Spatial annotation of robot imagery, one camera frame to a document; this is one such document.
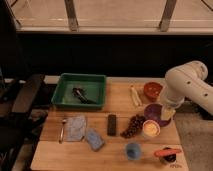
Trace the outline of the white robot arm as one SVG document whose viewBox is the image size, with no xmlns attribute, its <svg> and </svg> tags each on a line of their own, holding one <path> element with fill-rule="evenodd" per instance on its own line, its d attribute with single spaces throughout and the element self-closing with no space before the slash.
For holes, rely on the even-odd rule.
<svg viewBox="0 0 213 171">
<path fill-rule="evenodd" d="M 205 82 L 207 76 L 207 66 L 201 61 L 191 61 L 169 69 L 160 93 L 161 119 L 170 120 L 185 98 L 213 116 L 213 86 Z"/>
</svg>

